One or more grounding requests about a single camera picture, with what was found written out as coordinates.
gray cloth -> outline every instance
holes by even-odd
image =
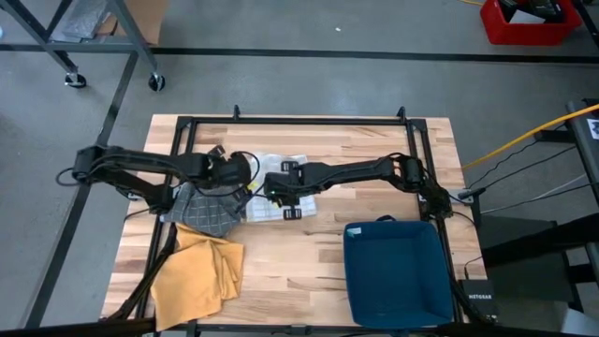
[[[236,188],[228,186],[200,191],[206,196],[223,195]],[[174,206],[163,215],[163,221],[182,223],[214,237],[224,237],[241,220],[241,215],[235,212],[240,203],[232,196],[206,196],[199,194],[191,183],[184,183]]]

towel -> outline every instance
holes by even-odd
[[[156,275],[151,293],[156,330],[218,313],[240,295],[243,245],[177,224],[177,251]]]
[[[168,213],[160,216],[160,220],[186,224],[197,231],[222,238],[240,222],[241,215],[236,212],[240,203],[233,196],[207,196],[228,194],[235,189],[236,186],[200,189],[200,194],[192,183],[184,183],[175,204]]]

red box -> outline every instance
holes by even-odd
[[[499,0],[487,0],[480,17],[492,44],[556,46],[562,43],[581,21],[571,0],[557,0],[562,7],[563,23],[509,23],[505,21]]]

cardboard box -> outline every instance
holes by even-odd
[[[160,28],[167,13],[169,0],[125,0],[125,3],[146,42],[158,45]],[[97,34],[126,37],[123,27],[113,14],[102,23]]]

yellow cloth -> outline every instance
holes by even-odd
[[[177,252],[156,275],[151,292],[156,330],[218,313],[241,291],[243,245],[204,236],[177,224]]]

